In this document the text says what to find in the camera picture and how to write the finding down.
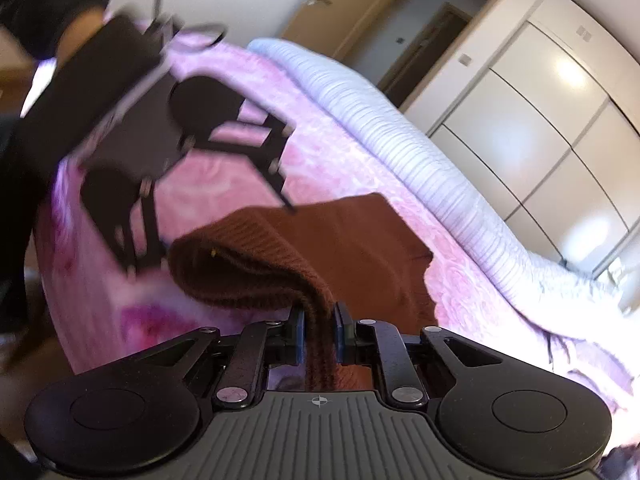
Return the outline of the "wooden door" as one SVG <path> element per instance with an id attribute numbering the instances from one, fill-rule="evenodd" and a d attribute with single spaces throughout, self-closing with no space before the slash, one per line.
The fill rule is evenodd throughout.
<path id="1" fill-rule="evenodd" d="M 281 38 L 341 60 L 394 0 L 303 0 Z"/>

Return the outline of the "person in dark clothes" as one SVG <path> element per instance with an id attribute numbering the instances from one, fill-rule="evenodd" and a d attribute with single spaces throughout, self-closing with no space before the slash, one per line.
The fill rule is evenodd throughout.
<path id="1" fill-rule="evenodd" d="M 110 0 L 1 0 L 1 26 L 36 61 L 63 66 L 103 26 Z M 24 260 L 48 185 L 30 152 L 46 132 L 38 120 L 1 116 L 1 367 L 7 368 L 43 315 L 27 295 Z"/>

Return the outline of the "brown knitted button vest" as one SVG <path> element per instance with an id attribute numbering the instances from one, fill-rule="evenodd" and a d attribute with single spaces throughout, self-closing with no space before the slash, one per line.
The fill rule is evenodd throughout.
<path id="1" fill-rule="evenodd" d="M 281 208 L 247 207 L 175 240 L 174 282 L 237 333 L 258 318 L 305 312 L 310 390 L 370 388 L 361 366 L 341 366 L 332 344 L 337 302 L 353 318 L 389 322 L 405 334 L 435 323 L 424 275 L 431 249 L 383 195 L 372 193 Z"/>

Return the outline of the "striped lavender duvet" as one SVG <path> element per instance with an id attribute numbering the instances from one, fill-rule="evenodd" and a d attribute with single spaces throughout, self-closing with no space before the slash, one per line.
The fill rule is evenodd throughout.
<path id="1" fill-rule="evenodd" d="M 613 293 L 529 252 L 446 155 L 367 79 L 292 42 L 250 51 L 280 65 L 437 218 L 515 310 L 548 332 L 584 339 L 600 326 L 638 328 Z"/>

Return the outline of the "pink floral fleece blanket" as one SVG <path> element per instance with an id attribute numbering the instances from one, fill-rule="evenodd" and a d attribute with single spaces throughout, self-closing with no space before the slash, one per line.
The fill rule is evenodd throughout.
<path id="1" fill-rule="evenodd" d="M 285 114 L 294 124 L 283 156 L 285 193 L 298 204 L 378 192 L 429 248 L 425 284 L 438 322 L 510 356 L 576 380 L 613 412 L 639 404 L 639 343 L 632 328 L 600 326 L 584 339 L 548 332 L 515 310 L 465 250 L 382 162 L 269 58 L 231 44 L 169 50 L 178 78 L 206 74 Z M 61 162 L 40 211 L 36 251 L 62 348 L 83 372 L 213 323 L 164 272 L 130 278 L 81 205 L 79 158 Z"/>

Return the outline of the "white wardrobe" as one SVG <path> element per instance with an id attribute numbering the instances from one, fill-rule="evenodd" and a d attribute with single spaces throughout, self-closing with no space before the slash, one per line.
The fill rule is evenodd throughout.
<path id="1" fill-rule="evenodd" d="M 402 107 L 532 252 L 597 276 L 639 229 L 639 64 L 573 0 L 538 0 L 433 119 Z"/>

